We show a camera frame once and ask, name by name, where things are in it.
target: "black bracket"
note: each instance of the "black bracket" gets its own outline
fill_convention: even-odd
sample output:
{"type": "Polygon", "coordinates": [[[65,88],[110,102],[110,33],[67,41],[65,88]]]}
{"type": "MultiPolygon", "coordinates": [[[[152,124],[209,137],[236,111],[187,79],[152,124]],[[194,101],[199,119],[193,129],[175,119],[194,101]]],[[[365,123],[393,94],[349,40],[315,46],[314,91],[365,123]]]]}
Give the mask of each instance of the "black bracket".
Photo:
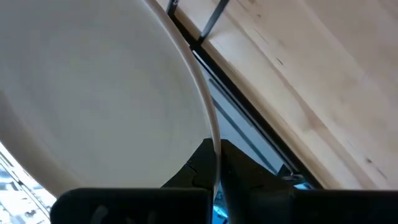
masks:
{"type": "MultiPolygon", "coordinates": [[[[169,0],[169,4],[167,5],[166,13],[170,17],[174,16],[175,10],[177,9],[178,6],[178,1],[179,0],[169,0]]],[[[207,21],[205,28],[202,30],[200,33],[200,36],[196,43],[192,46],[194,49],[196,46],[201,46],[203,41],[206,39],[206,37],[209,35],[211,32],[212,28],[216,24],[218,18],[220,18],[221,13],[224,11],[227,3],[229,3],[229,0],[221,0],[218,5],[216,6],[216,9],[213,11],[212,15],[210,16],[209,20],[207,21]]]]}

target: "white plate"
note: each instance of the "white plate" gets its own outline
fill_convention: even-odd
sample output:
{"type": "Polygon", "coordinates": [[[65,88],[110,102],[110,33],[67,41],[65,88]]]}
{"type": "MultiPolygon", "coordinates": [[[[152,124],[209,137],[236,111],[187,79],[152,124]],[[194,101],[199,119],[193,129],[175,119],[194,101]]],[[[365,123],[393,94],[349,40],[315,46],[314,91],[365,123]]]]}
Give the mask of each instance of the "white plate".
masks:
{"type": "Polygon", "coordinates": [[[204,138],[200,70],[144,0],[0,1],[0,140],[55,195],[160,187],[204,138]]]}

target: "wooden surface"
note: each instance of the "wooden surface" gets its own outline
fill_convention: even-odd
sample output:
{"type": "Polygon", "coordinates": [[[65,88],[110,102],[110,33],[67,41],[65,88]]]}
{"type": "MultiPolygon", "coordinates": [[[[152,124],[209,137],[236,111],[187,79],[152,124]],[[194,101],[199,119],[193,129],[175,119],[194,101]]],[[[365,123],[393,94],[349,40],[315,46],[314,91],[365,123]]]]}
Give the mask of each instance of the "wooden surface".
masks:
{"type": "Polygon", "coordinates": [[[398,189],[397,1],[230,0],[203,46],[324,187],[398,189]]]}

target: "wood grain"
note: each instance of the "wood grain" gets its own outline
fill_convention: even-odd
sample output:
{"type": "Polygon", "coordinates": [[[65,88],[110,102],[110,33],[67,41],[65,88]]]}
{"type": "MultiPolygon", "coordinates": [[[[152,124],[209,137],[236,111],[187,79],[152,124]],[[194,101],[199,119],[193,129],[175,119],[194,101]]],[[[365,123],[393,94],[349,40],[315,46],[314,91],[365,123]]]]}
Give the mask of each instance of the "wood grain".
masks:
{"type": "MultiPolygon", "coordinates": [[[[197,36],[217,3],[177,17],[197,36]]],[[[398,189],[395,1],[230,0],[204,48],[324,187],[398,189]]]]}

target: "white bowl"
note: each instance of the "white bowl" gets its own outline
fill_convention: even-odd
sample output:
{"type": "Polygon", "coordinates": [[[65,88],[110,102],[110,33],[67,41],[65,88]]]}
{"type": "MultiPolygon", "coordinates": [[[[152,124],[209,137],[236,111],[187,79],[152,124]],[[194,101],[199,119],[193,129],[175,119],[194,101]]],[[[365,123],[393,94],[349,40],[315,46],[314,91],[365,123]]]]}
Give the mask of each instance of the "white bowl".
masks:
{"type": "Polygon", "coordinates": [[[54,195],[160,187],[204,138],[197,62],[154,1],[0,1],[0,141],[54,195]]]}

